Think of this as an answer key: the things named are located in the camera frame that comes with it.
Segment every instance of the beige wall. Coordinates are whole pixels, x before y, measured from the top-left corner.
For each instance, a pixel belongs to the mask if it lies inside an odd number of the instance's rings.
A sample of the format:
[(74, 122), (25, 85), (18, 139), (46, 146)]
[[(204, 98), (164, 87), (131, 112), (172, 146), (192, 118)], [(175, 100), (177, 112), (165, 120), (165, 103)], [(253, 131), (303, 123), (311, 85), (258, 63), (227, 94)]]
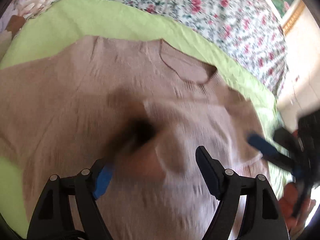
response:
[(297, 116), (320, 107), (320, 29), (307, 8), (286, 41), (289, 74), (277, 106), (286, 126), (294, 130)]

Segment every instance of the metal bolt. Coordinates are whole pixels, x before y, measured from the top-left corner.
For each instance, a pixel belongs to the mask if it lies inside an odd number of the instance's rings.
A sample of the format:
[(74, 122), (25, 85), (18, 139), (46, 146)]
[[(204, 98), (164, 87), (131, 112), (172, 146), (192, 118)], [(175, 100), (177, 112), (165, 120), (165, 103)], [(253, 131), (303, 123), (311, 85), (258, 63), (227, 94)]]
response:
[(58, 178), (58, 176), (56, 174), (53, 174), (50, 176), (51, 181), (55, 181), (57, 178)]
[(233, 170), (231, 169), (226, 169), (224, 172), (229, 176), (233, 175)]
[(89, 173), (90, 173), (89, 169), (84, 169), (84, 170), (81, 171), (82, 175), (88, 175)]
[(266, 180), (266, 177), (264, 175), (262, 175), (262, 174), (259, 174), (258, 175), (258, 179), (264, 181), (264, 180)]

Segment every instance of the blurred hand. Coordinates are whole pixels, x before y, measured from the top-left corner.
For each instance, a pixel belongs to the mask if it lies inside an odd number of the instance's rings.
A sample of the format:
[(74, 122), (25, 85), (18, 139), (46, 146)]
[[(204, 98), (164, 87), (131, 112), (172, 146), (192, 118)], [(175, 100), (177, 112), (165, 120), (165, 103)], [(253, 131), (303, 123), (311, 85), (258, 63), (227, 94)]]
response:
[(316, 201), (314, 199), (306, 199), (301, 207), (300, 216), (296, 219), (292, 217), (291, 214), (297, 200), (298, 191), (295, 187), (295, 183), (292, 182), (287, 184), (284, 187), (284, 195), (279, 200), (279, 206), (291, 236), (303, 230), (310, 212), (316, 205)]

